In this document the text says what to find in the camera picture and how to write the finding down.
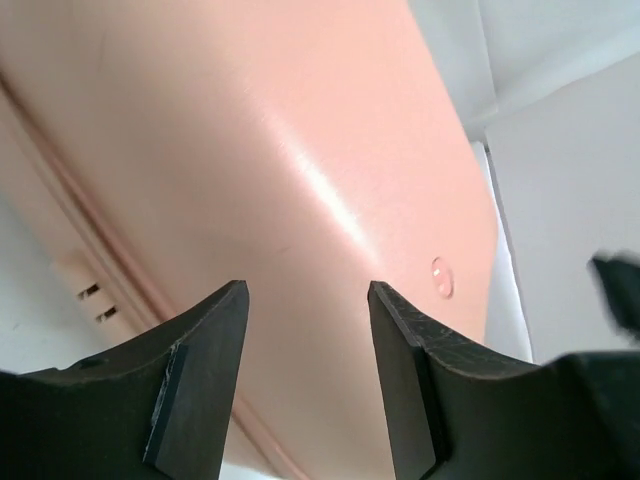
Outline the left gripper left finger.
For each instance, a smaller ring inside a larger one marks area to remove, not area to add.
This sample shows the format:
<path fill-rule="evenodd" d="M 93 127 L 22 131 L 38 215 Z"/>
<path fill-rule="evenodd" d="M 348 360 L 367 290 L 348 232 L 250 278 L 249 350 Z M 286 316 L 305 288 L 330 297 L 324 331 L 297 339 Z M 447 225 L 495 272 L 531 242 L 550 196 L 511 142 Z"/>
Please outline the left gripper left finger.
<path fill-rule="evenodd" d="M 232 281 L 67 369 L 1 376 L 5 479 L 215 479 L 249 312 Z"/>

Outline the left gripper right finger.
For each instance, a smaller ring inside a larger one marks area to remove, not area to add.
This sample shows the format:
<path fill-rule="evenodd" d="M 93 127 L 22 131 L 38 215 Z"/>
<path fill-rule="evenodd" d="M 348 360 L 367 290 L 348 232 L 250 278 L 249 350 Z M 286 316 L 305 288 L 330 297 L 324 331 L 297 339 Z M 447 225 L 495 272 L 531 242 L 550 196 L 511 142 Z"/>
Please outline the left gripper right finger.
<path fill-rule="evenodd" d="M 502 355 L 423 314 L 384 282 L 368 292 L 399 479 L 635 479 L 639 355 Z"/>

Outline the pink hard-shell suitcase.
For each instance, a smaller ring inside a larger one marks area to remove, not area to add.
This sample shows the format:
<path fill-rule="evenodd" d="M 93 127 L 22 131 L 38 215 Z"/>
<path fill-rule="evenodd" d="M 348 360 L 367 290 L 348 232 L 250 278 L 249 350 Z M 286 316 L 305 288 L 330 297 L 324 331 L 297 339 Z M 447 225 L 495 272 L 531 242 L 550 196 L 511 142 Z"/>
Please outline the pink hard-shell suitcase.
<path fill-rule="evenodd" d="M 475 341 L 493 201 L 404 1 L 5 1 L 1 188 L 125 324 L 247 283 L 231 461 L 394 475 L 367 292 Z"/>

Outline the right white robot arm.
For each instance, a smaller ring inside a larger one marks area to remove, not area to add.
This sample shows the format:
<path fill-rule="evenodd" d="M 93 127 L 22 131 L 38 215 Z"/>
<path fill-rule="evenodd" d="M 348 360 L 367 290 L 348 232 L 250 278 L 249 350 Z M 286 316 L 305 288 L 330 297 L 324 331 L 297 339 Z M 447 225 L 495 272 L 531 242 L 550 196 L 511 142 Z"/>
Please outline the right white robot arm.
<path fill-rule="evenodd" d="M 639 343 L 639 256 L 596 252 L 589 261 L 616 327 Z"/>

